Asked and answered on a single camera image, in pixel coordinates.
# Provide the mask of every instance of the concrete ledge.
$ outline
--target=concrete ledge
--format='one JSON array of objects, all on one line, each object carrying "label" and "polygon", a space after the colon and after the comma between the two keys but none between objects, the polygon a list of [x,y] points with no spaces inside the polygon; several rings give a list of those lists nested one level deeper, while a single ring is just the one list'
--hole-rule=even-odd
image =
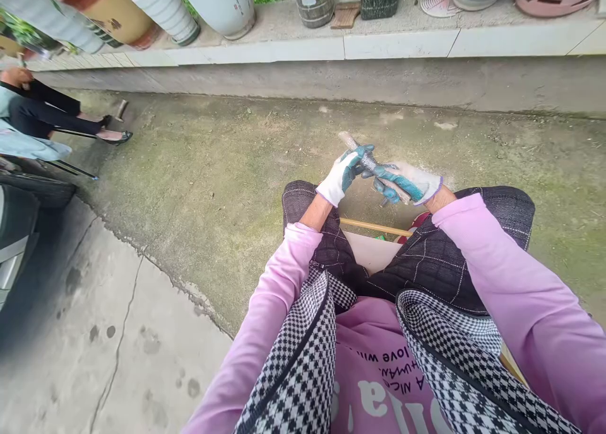
[{"label": "concrete ledge", "polygon": [[[346,59],[565,56],[606,54],[606,25],[597,4],[569,16],[536,19],[514,0],[499,0],[477,13],[433,18],[402,0],[389,19],[358,18],[351,30],[303,26],[293,0],[256,6],[257,22],[237,41],[227,41],[204,23],[196,41],[178,47],[164,35],[146,51],[105,46],[95,55],[63,54],[35,59],[34,71],[185,66],[192,64],[274,63]],[[3,68],[16,60],[3,59]]]},{"label": "concrete ledge", "polygon": [[606,118],[606,57],[291,61],[38,73],[54,87],[352,100]]}]

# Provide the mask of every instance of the wooden block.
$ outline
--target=wooden block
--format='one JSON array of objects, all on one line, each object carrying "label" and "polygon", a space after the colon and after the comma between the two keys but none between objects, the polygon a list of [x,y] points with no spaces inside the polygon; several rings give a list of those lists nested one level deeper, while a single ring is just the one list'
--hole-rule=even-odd
[{"label": "wooden block", "polygon": [[342,30],[344,28],[353,28],[354,20],[360,13],[360,2],[338,3],[335,6],[335,18],[330,27],[333,30]]}]

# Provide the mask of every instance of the black pants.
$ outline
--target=black pants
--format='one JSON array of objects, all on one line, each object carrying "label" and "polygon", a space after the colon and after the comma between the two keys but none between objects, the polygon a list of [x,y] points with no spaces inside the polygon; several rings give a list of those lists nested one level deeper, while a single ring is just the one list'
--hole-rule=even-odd
[{"label": "black pants", "polygon": [[64,95],[42,82],[34,80],[29,90],[2,84],[20,96],[11,99],[8,106],[8,121],[23,134],[37,138],[48,138],[55,128],[96,135],[101,124],[77,118],[80,102]]},{"label": "black pants", "polygon": [[[293,181],[284,189],[282,207],[284,227],[297,222],[316,195],[307,181]],[[484,203],[503,230],[524,250],[528,248],[535,206],[523,191],[508,186],[469,188],[455,193],[457,198],[480,193]],[[436,229],[429,216],[381,272],[368,276],[356,264],[354,253],[340,229],[334,208],[322,228],[323,238],[312,260],[323,265],[358,296],[395,301],[406,287],[429,292],[455,308],[476,315],[487,315],[467,270],[465,258],[446,233]]]}]

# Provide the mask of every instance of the white glove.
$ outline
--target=white glove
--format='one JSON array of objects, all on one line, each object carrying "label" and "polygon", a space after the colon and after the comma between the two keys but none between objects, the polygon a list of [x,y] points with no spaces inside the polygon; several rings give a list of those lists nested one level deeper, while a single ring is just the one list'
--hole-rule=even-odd
[{"label": "white glove", "polygon": [[322,183],[316,188],[316,192],[328,200],[332,206],[337,207],[343,197],[345,190],[352,185],[356,176],[364,170],[361,166],[356,166],[364,153],[374,150],[374,145],[361,145],[355,151],[347,150],[342,156],[339,156],[330,173]]},{"label": "white glove", "polygon": [[378,179],[389,180],[404,191],[413,200],[414,205],[421,205],[431,199],[442,187],[443,178],[438,175],[427,173],[421,169],[411,166],[407,162],[390,162],[378,165],[374,171],[365,171],[363,178],[375,176],[374,187],[392,203],[400,201],[400,198],[391,188],[378,183]]}]

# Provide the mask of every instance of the black plaid pants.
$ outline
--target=black plaid pants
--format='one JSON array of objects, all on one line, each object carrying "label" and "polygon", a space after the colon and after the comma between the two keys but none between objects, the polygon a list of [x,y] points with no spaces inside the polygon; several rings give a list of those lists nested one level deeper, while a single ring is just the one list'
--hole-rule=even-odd
[{"label": "black plaid pants", "polygon": [[[524,250],[528,248],[535,206],[530,197],[517,188],[493,186],[469,188],[455,193],[457,198],[480,193],[484,203],[508,233]],[[292,181],[282,195],[284,227],[301,219],[316,195],[316,186],[307,181]],[[395,302],[399,291],[414,287],[432,294],[451,306],[475,315],[487,315],[467,270],[465,258],[446,233],[434,227],[431,216],[414,232],[382,271],[368,276],[355,262],[347,238],[340,228],[336,208],[322,228],[322,240],[312,261],[325,268],[358,296],[372,296]]]}]

